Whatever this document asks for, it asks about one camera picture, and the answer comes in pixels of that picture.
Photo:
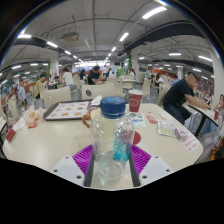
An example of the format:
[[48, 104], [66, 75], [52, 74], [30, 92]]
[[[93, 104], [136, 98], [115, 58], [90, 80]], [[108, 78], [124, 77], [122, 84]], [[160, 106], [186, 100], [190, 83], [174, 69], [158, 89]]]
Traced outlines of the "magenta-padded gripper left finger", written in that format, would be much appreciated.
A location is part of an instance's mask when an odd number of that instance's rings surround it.
[[51, 172], [79, 186], [90, 187], [93, 177], [94, 157], [92, 146], [81, 149], [73, 156], [64, 156]]

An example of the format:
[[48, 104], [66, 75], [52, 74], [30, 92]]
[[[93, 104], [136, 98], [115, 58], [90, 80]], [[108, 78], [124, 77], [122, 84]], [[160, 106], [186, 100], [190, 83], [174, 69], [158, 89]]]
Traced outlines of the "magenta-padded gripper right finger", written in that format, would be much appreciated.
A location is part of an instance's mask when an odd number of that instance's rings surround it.
[[137, 146], [132, 146], [129, 164], [134, 187], [145, 186], [173, 173], [160, 156], [151, 156]]

